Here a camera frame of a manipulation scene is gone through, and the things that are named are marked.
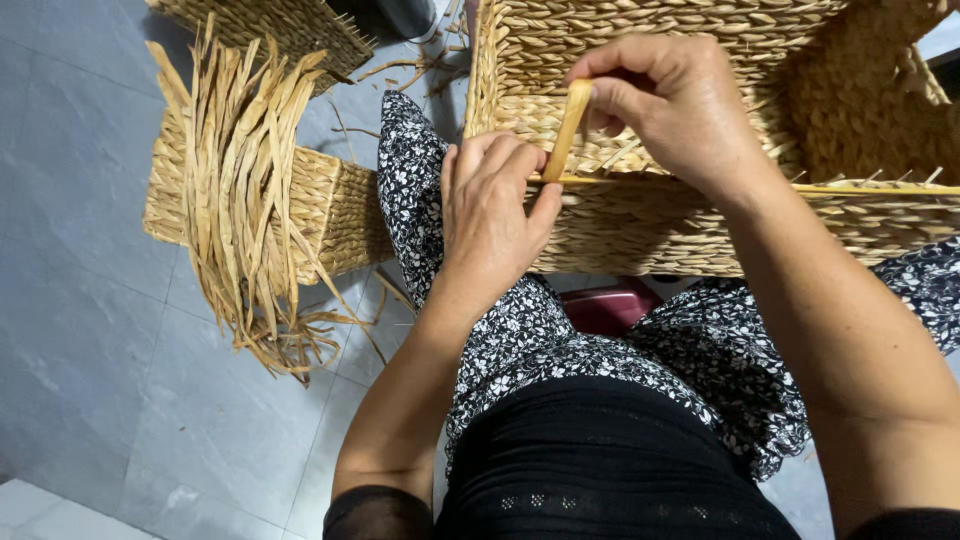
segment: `hand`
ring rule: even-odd
[[[564,84],[593,79],[592,126],[624,124],[650,155],[720,206],[780,176],[750,126],[727,54],[712,37],[633,34],[586,53]]]
[[[523,276],[543,251],[560,213],[560,184],[547,184],[527,217],[527,179],[546,153],[510,132],[450,145],[441,173],[444,265],[427,304],[473,324]]]

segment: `black top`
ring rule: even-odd
[[[852,538],[960,537],[960,512],[878,519]],[[333,502],[324,539],[799,538],[681,405],[587,376],[531,384],[474,419],[431,522],[416,497],[364,486]]]

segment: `lap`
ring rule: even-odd
[[[409,98],[385,94],[379,200],[417,309],[443,264],[445,150]],[[874,268],[945,354],[960,340],[958,271],[955,240]],[[616,377],[657,389],[713,427],[756,479],[769,478],[809,438],[799,390],[743,280],[703,280],[617,340],[576,332],[550,285],[528,274],[468,338],[447,419],[448,451],[469,421],[501,397],[537,380],[570,375]]]

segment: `red stool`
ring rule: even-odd
[[[566,316],[584,333],[620,337],[640,317],[663,304],[660,296],[634,277],[618,277],[618,284],[562,293]]]

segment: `black sleeve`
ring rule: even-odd
[[[430,507],[394,487],[354,487],[340,494],[324,516],[324,540],[421,540],[432,536]]]
[[[960,511],[905,508],[863,524],[847,540],[941,540],[960,538]]]

